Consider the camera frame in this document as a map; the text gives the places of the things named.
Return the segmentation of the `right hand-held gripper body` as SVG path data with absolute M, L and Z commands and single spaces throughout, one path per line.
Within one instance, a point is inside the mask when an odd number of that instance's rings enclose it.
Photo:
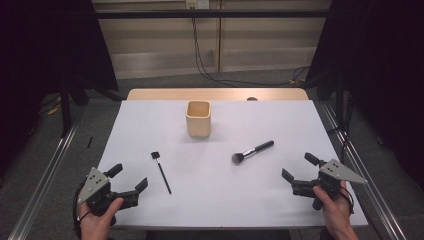
M 313 198 L 312 207 L 320 210 L 323 202 L 316 196 L 313 191 L 314 186 L 320 186 L 331 198 L 340 195 L 341 181 L 349 181 L 360 184 L 367 184 L 368 181 L 340 163 L 332 159 L 325 161 L 325 165 L 319 167 L 318 177 L 311 181 L 295 180 L 291 183 L 294 195 Z

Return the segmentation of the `metal floor rail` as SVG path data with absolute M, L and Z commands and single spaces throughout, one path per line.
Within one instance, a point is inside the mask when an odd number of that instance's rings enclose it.
M 399 221 L 375 184 L 348 133 L 338 123 L 333 107 L 329 103 L 318 102 L 317 110 L 322 114 L 324 125 L 329 127 L 329 137 L 336 141 L 334 147 L 338 158 L 368 181 L 365 185 L 355 184 L 353 192 L 359 201 L 367 199 L 372 205 L 376 217 L 372 220 L 370 213 L 366 212 L 366 218 L 374 232 L 380 240 L 407 240 Z
M 64 131 L 60 131 L 61 135 L 55 142 L 54 152 L 50 155 L 48 164 L 45 166 L 42 176 L 33 184 L 34 190 L 30 194 L 30 199 L 22 209 L 22 212 L 7 240 L 27 239 L 34 221 L 37 218 L 42 204 L 51 188 L 60 164 L 72 143 L 84 111 L 84 108 L 77 108 L 75 113 L 71 115 L 70 126 L 64 127 Z

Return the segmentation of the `black fluffy makeup brush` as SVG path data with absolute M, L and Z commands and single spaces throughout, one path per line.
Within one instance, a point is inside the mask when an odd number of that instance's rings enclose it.
M 259 153 L 265 149 L 268 149 L 270 147 L 272 147 L 274 145 L 274 141 L 270 140 L 267 141 L 261 145 L 258 145 L 254 148 L 251 148 L 249 150 L 246 150 L 242 153 L 235 153 L 232 158 L 231 161 L 235 164 L 235 165 L 240 165 L 245 159 L 251 157 L 252 155 Z

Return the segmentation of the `black horizontal frame bar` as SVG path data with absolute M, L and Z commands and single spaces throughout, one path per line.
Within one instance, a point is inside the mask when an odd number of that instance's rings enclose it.
M 99 10 L 97 19 L 154 19 L 154 18 L 321 18 L 328 10 Z

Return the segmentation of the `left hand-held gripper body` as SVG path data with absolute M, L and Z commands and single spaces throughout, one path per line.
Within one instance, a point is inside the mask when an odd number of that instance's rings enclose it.
M 117 198 L 124 200 L 120 209 L 136 207 L 139 193 L 135 189 L 122 193 L 113 192 L 110 179 L 104 175 L 104 172 L 93 167 L 78 194 L 77 203 L 79 205 L 86 203 L 95 215 L 103 215 Z

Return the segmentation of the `beige square cup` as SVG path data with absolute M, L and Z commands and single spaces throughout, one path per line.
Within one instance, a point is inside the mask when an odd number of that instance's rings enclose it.
M 186 124 L 191 137 L 209 137 L 211 134 L 211 104 L 208 101 L 190 101 L 186 110 Z

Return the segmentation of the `black stand post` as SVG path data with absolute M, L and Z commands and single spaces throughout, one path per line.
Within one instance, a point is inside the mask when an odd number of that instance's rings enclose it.
M 71 111 L 70 111 L 70 101 L 69 101 L 69 91 L 67 87 L 66 78 L 63 77 L 60 84 L 60 102 L 62 108 L 62 134 L 61 137 L 64 138 L 71 129 Z

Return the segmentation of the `dark curtain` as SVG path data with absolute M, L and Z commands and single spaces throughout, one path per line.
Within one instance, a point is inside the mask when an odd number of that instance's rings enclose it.
M 424 190 L 424 0 L 331 0 L 306 82 L 342 85 Z
M 48 94 L 118 89 L 92 0 L 0 0 L 0 178 Z

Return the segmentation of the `white wall socket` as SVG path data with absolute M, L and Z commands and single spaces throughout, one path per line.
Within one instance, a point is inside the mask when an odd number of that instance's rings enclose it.
M 190 10 L 208 10 L 210 2 L 209 0 L 186 0 L 186 8 Z

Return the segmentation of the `person's right hand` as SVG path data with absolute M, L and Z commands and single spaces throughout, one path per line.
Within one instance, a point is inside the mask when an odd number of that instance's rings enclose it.
M 323 217 L 328 231 L 330 227 L 342 227 L 347 225 L 351 226 L 350 209 L 349 203 L 346 200 L 347 191 L 345 188 L 346 182 L 342 181 L 342 194 L 331 198 L 320 186 L 313 187 L 314 193 L 323 202 Z

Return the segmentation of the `thin black applicator brush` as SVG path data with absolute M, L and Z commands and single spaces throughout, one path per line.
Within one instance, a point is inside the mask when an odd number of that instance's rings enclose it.
M 169 186 L 169 183 L 168 183 L 168 180 L 166 178 L 166 175 L 165 175 L 165 173 L 163 171 L 162 165 L 161 165 L 161 163 L 159 161 L 160 153 L 158 151 L 154 151 L 154 152 L 151 153 L 151 157 L 156 161 L 156 163 L 158 165 L 158 168 L 160 170 L 161 176 L 162 176 L 162 178 L 164 180 L 165 186 L 167 188 L 167 191 L 168 191 L 169 194 L 171 194 L 172 193 L 171 188 Z

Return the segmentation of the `white table mat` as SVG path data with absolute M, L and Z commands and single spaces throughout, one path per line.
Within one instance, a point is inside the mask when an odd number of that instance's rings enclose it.
M 123 170 L 111 184 L 117 192 L 142 179 L 148 187 L 138 206 L 118 212 L 120 227 L 141 229 L 277 229 L 321 226 L 320 212 L 295 196 L 281 172 L 312 180 L 318 169 L 304 155 L 329 161 L 335 150 L 314 103 L 303 101 L 214 101 L 212 130 L 189 136 L 185 101 L 122 103 L 99 163 Z M 274 145 L 235 165 L 235 153 L 273 140 Z M 169 194 L 151 153 L 159 161 Z

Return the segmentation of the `person's left hand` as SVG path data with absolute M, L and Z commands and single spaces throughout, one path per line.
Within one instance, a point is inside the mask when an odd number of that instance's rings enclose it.
M 79 213 L 81 240 L 107 240 L 112 219 L 123 202 L 122 198 L 115 199 L 102 216 L 93 215 L 86 203 L 81 204 Z

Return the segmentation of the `wooden table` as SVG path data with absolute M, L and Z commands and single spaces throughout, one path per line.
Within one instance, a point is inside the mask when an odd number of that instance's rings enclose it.
M 300 88 L 140 88 L 132 89 L 128 100 L 231 100 L 245 101 L 308 100 Z

